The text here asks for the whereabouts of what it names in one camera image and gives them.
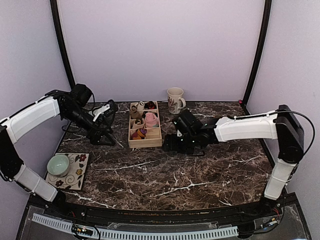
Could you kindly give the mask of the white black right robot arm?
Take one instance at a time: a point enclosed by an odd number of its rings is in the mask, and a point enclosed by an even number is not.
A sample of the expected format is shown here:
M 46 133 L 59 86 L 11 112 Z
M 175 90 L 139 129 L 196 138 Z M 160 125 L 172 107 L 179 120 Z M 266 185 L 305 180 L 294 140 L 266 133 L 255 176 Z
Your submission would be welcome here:
M 278 155 L 264 189 L 264 199 L 255 205 L 255 213 L 266 217 L 310 150 L 305 147 L 305 131 L 297 116 L 310 120 L 285 104 L 260 114 L 212 117 L 206 123 L 186 109 L 172 120 L 176 133 L 165 135 L 162 148 L 165 152 L 192 156 L 196 148 L 204 149 L 211 144 L 251 139 L 277 141 Z

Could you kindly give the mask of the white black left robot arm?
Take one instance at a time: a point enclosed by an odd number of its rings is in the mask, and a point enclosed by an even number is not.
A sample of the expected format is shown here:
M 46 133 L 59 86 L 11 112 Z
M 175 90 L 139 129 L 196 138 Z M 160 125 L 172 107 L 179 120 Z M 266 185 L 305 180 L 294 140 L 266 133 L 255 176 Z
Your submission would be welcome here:
M 103 106 L 86 110 L 85 106 L 92 97 L 92 91 L 84 84 L 76 84 L 71 91 L 54 89 L 0 121 L 0 177 L 4 182 L 16 182 L 50 202 L 51 210 L 60 218 L 69 216 L 70 206 L 58 198 L 60 193 L 56 187 L 24 163 L 16 144 L 48 120 L 60 117 L 85 130 L 86 138 L 92 145 L 115 145 L 111 125 L 118 106 L 109 100 Z

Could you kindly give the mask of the maroon purple orange striped sock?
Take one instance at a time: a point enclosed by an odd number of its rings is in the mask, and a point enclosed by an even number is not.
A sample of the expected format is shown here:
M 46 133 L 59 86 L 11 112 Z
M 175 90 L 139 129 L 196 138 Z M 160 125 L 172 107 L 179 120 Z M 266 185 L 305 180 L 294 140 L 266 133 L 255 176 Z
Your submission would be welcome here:
M 147 135 L 147 129 L 146 128 L 137 128 L 135 132 L 131 135 L 131 140 L 144 140 Z

